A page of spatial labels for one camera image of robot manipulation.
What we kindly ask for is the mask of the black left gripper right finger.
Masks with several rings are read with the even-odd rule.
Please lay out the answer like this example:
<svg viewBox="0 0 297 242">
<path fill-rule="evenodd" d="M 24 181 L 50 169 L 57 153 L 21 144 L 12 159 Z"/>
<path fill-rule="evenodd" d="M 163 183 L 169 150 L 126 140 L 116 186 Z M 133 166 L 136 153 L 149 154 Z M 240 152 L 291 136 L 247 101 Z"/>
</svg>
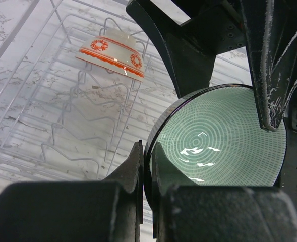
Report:
<svg viewBox="0 0 297 242">
<path fill-rule="evenodd" d="M 157 143 L 153 234 L 158 241 L 297 241 L 297 211 L 277 188 L 199 186 Z"/>
</svg>

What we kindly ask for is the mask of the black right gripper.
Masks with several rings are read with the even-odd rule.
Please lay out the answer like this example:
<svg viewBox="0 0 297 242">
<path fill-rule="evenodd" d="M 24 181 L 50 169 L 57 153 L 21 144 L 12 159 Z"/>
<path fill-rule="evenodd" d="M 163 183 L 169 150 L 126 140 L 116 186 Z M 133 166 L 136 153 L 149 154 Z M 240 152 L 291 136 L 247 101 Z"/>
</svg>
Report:
<svg viewBox="0 0 297 242">
<path fill-rule="evenodd" d="M 260 127 L 287 122 L 280 185 L 297 209 L 297 1 L 176 1 L 189 17 L 176 23 L 152 1 L 126 12 L 154 44 L 178 98 L 209 87 L 218 54 L 247 51 Z"/>
</svg>

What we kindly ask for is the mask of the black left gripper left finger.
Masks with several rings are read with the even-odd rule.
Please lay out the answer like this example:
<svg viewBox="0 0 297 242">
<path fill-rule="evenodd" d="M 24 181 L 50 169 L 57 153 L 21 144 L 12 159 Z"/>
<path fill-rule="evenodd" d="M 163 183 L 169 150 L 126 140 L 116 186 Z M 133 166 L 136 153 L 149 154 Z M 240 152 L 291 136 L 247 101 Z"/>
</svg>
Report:
<svg viewBox="0 0 297 242">
<path fill-rule="evenodd" d="M 0 241 L 139 241 L 143 146 L 101 181 L 20 182 L 0 193 Z"/>
</svg>

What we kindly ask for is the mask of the white wire dish rack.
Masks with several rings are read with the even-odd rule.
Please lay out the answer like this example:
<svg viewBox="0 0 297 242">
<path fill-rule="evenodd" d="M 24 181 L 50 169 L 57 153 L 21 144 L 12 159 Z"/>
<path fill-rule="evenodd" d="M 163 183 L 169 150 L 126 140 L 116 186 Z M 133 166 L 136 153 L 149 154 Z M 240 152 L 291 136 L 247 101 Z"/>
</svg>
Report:
<svg viewBox="0 0 297 242">
<path fill-rule="evenodd" d="M 177 99 L 126 1 L 0 1 L 0 192 L 10 183 L 103 179 Z M 76 58 L 109 28 L 135 38 L 142 82 Z"/>
</svg>

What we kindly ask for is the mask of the pale green bowl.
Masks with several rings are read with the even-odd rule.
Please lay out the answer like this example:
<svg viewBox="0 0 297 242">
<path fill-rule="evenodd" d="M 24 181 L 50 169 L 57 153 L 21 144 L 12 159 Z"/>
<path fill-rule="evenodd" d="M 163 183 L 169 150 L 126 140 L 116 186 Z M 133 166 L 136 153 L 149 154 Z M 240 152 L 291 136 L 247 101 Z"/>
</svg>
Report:
<svg viewBox="0 0 297 242">
<path fill-rule="evenodd" d="M 273 186 L 287 150 L 284 123 L 259 126 L 253 88 L 223 84 L 192 92 L 155 122 L 144 149 L 144 188 L 152 195 L 152 155 L 160 144 L 167 159 L 200 186 Z"/>
</svg>

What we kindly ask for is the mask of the orange white patterned bowl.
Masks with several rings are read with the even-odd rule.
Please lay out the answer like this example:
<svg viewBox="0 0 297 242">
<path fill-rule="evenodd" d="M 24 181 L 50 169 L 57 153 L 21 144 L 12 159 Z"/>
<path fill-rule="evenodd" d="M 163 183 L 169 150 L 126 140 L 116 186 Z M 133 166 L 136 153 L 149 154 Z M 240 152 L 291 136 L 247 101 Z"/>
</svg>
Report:
<svg viewBox="0 0 297 242">
<path fill-rule="evenodd" d="M 109 28 L 80 47 L 75 57 L 137 81 L 144 81 L 144 62 L 131 35 Z"/>
</svg>

